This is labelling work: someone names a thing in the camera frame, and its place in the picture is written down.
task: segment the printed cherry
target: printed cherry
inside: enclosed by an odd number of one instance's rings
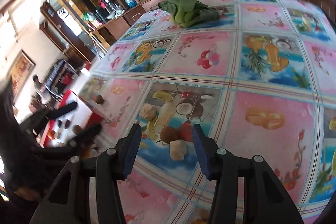
[[[210,63],[209,63],[209,60],[205,60],[202,66],[203,66],[203,68],[205,68],[205,69],[210,68],[211,65],[210,65]]]
[[[210,50],[207,50],[207,51],[202,52],[202,54],[201,54],[201,58],[205,58],[206,55],[207,55],[209,52],[210,52]]]
[[[199,59],[197,60],[196,64],[199,65],[199,66],[202,66],[205,60],[206,60],[206,59],[204,59],[204,58],[201,57],[201,58],[199,58]]]

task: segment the framed painting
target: framed painting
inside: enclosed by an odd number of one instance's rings
[[[21,50],[9,70],[12,76],[14,103],[17,101],[20,92],[34,67],[34,61]]]

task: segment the dark fabric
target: dark fabric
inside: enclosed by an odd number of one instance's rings
[[[75,110],[78,106],[78,103],[77,102],[71,102],[65,106],[62,106],[60,107],[59,109],[55,109],[55,110],[52,110],[50,111],[48,114],[47,114],[47,118],[49,120],[55,120],[73,110]]]
[[[65,106],[60,107],[59,109],[50,110],[48,108],[44,108],[38,110],[31,116],[29,116],[26,120],[24,120],[20,124],[20,128],[23,132],[27,132],[27,130],[29,132],[33,132],[34,130],[37,133],[37,135],[39,135],[43,132],[49,120],[55,120],[67,114],[68,112],[75,110],[77,106],[78,106],[77,102],[71,102]]]
[[[13,114],[11,79],[0,83],[0,155],[6,171],[5,181],[13,191],[26,185],[40,193],[49,188],[52,179],[40,158],[31,152],[29,135],[23,133]]]

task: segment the glass pane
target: glass pane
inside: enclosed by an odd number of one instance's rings
[[[70,28],[70,30],[72,30],[72,32],[78,36],[83,30],[80,27],[80,25],[77,23],[77,21],[71,16],[71,15],[67,15],[64,19],[63,19],[64,23]]]
[[[64,44],[65,48],[69,48],[69,43],[60,35],[60,33],[51,25],[48,24],[48,29]]]

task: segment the printed flower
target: printed flower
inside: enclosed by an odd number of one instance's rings
[[[293,178],[297,177],[298,174],[299,174],[299,170],[298,169],[294,169],[293,172],[292,172]]]
[[[299,140],[302,140],[305,136],[305,130],[303,129],[300,133],[299,133]]]
[[[111,88],[111,92],[115,95],[122,94],[124,92],[124,88],[122,86],[114,86]]]
[[[117,127],[117,125],[118,125],[118,124],[117,124],[117,122],[115,122],[115,121],[113,121],[113,122],[110,123],[110,127]]]
[[[274,169],[274,173],[275,173],[275,175],[276,175],[277,177],[280,176],[280,171],[279,171],[278,168],[275,168],[275,169]]]
[[[140,195],[141,195],[143,198],[146,198],[146,197],[148,197],[148,196],[149,196],[149,194],[148,194],[148,193],[146,193],[146,192],[141,192],[141,193],[140,193]]]
[[[296,185],[296,180],[293,179],[286,185],[285,188],[286,188],[286,190],[290,191],[290,190],[293,190],[295,188],[295,185]]]
[[[126,222],[130,221],[130,220],[134,220],[135,217],[133,215],[125,215],[125,220]]]
[[[290,173],[290,172],[287,172],[286,175],[285,175],[285,180],[290,179],[290,177],[291,177],[291,173]]]
[[[295,154],[294,154],[294,160],[297,160],[297,159],[299,159],[300,158],[300,153],[299,152],[296,152]]]

